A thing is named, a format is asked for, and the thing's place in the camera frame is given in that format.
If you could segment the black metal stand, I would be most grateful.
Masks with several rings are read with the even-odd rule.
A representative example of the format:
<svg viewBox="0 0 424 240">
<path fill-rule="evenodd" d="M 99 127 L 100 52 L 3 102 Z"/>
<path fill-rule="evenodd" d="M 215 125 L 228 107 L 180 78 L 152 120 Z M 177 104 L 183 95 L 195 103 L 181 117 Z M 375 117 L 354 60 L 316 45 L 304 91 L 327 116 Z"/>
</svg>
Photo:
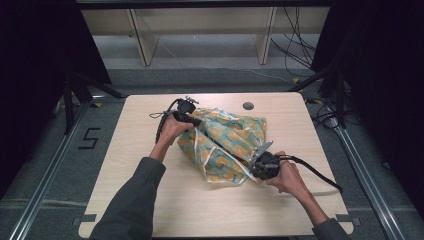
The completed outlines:
<svg viewBox="0 0 424 240">
<path fill-rule="evenodd" d="M 332 93 L 336 97 L 336 110 L 335 116 L 337 123 L 343 129 L 346 128 L 345 118 L 344 118 L 344 74 L 341 70 L 341 67 L 334 62 L 331 62 L 329 65 L 324 67 L 322 70 L 318 71 L 311 77 L 307 78 L 303 82 L 289 89 L 289 92 L 299 92 L 304 88 L 315 83 L 319 79 L 322 79 L 323 82 L 318 90 L 318 93 L 321 97 L 329 97 Z"/>
<path fill-rule="evenodd" d="M 68 134 L 76 122 L 74 116 L 74 103 L 73 97 L 76 97 L 80 103 L 90 103 L 93 99 L 93 95 L 88 89 L 88 86 L 94 86 L 95 88 L 105 92 L 106 94 L 122 99 L 126 98 L 126 95 L 120 93 L 103 83 L 95 81 L 94 79 L 84 75 L 82 73 L 70 73 L 66 76 L 63 82 L 63 99 L 65 104 L 65 115 L 66 115 L 66 130 Z"/>
</svg>

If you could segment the black curtain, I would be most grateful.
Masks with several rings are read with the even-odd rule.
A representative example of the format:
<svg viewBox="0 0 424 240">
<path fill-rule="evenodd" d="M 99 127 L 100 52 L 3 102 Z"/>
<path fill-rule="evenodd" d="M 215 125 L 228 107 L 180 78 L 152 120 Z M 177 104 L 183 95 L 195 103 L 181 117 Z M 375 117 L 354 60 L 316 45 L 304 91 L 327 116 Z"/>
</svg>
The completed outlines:
<svg viewBox="0 0 424 240">
<path fill-rule="evenodd" d="M 424 0 L 333 0 L 312 69 L 346 38 L 342 69 L 357 114 L 424 217 Z"/>
<path fill-rule="evenodd" d="M 77 0 L 0 0 L 0 198 L 33 150 L 70 72 L 111 82 Z"/>
</svg>

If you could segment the light wooden shelf unit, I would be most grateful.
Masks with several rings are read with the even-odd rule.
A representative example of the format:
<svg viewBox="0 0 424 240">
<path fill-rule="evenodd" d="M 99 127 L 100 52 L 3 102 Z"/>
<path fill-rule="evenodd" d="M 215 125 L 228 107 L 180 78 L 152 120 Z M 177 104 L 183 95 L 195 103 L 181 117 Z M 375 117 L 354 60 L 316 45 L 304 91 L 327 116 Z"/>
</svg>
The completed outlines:
<svg viewBox="0 0 424 240">
<path fill-rule="evenodd" d="M 296 24 L 302 34 L 319 34 L 327 7 L 236 7 L 84 10 L 93 35 L 135 38 L 141 64 L 151 64 L 163 35 L 252 34 L 258 61 L 267 63 L 271 36 L 289 33 Z"/>
</svg>

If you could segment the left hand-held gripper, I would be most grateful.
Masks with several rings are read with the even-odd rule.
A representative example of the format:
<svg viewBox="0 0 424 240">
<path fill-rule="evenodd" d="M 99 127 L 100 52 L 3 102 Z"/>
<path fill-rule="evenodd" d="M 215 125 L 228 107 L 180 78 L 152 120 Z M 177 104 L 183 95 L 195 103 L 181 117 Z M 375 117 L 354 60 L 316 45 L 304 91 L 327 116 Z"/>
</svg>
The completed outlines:
<svg viewBox="0 0 424 240">
<path fill-rule="evenodd" d="M 191 116 L 196 109 L 196 101 L 194 99 L 190 97 L 186 97 L 185 99 L 179 98 L 175 100 L 175 103 L 177 104 L 177 109 L 172 111 L 172 115 L 177 121 L 191 123 L 195 127 L 201 124 L 199 119 Z"/>
</svg>

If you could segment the person's left hand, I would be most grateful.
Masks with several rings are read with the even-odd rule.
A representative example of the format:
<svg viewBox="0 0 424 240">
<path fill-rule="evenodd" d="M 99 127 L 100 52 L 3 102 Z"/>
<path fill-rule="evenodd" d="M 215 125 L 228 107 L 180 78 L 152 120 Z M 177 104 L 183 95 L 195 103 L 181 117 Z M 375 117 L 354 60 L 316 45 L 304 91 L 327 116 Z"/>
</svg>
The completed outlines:
<svg viewBox="0 0 424 240">
<path fill-rule="evenodd" d="M 159 140 L 155 146 L 159 148 L 169 147 L 177 137 L 193 127 L 194 125 L 192 123 L 177 121 L 172 115 L 169 115 L 162 126 Z"/>
</svg>

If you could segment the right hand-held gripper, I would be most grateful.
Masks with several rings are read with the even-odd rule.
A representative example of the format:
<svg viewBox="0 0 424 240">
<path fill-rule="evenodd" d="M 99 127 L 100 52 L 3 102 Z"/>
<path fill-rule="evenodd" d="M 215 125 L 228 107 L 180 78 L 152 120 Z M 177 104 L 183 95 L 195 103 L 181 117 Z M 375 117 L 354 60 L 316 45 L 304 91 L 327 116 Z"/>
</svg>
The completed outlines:
<svg viewBox="0 0 424 240">
<path fill-rule="evenodd" d="M 272 144 L 273 141 L 269 141 L 256 147 L 250 160 L 251 173 L 261 180 L 274 178 L 280 172 L 281 158 L 268 151 Z"/>
</svg>

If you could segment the person's right hand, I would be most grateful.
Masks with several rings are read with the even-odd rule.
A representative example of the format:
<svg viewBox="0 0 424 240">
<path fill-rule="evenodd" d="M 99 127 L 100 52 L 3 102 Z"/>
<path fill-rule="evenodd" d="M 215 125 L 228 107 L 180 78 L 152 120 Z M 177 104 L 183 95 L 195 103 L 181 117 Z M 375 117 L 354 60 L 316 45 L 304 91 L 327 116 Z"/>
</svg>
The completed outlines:
<svg viewBox="0 0 424 240">
<path fill-rule="evenodd" d="M 266 181 L 267 185 L 274 186 L 280 193 L 289 193 L 297 199 L 306 196 L 309 193 L 297 166 L 288 160 L 283 160 L 286 157 L 284 151 L 276 153 L 276 156 L 281 159 L 279 162 L 280 172 L 274 178 Z"/>
</svg>

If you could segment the blue fruit print cloth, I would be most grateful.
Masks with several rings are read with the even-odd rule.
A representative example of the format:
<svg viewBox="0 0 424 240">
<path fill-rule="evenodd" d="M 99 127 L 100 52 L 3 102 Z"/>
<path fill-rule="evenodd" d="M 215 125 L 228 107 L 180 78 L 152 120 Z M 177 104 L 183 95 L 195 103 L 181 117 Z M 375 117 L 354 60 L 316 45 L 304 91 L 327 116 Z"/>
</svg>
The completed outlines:
<svg viewBox="0 0 424 240">
<path fill-rule="evenodd" d="M 209 183 L 254 182 L 255 150 L 265 143 L 266 119 L 199 108 L 191 116 L 200 125 L 183 133 L 177 143 Z"/>
</svg>

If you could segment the aluminium floor rail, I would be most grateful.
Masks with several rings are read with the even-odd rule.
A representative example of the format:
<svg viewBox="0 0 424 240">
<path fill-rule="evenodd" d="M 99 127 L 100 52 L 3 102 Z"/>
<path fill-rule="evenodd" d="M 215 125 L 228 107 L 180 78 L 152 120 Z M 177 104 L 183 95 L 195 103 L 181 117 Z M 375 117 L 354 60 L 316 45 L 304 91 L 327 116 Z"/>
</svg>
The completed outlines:
<svg viewBox="0 0 424 240">
<path fill-rule="evenodd" d="M 70 130 L 62 138 L 58 149 L 56 150 L 52 160 L 50 161 L 46 171 L 44 172 L 40 182 L 37 185 L 34 193 L 31 198 L 25 205 L 25 208 L 18 218 L 13 231 L 7 238 L 7 240 L 25 240 L 26 236 L 42 206 L 42 202 L 48 193 L 57 172 L 68 152 L 71 141 L 74 138 L 75 132 L 78 130 L 80 122 L 89 109 L 89 103 L 82 103 L 80 107 L 76 110 L 76 115 L 74 118 L 74 124 Z"/>
<path fill-rule="evenodd" d="M 335 117 L 331 118 L 331 125 L 345 149 L 352 169 L 383 228 L 386 239 L 406 240 L 393 211 L 379 191 L 347 130 L 342 127 L 342 124 Z"/>
</svg>

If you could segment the grey tape strip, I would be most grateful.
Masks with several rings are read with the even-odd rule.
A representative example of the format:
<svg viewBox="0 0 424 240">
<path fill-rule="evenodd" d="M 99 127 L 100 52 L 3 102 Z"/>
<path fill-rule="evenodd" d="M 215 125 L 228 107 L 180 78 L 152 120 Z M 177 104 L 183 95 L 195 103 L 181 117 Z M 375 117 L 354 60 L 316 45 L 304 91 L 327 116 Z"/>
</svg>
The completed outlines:
<svg viewBox="0 0 424 240">
<path fill-rule="evenodd" d="M 348 214 L 336 214 L 336 219 L 338 222 L 350 222 L 353 226 L 361 226 L 361 221 L 359 218 L 354 218 Z"/>
</svg>

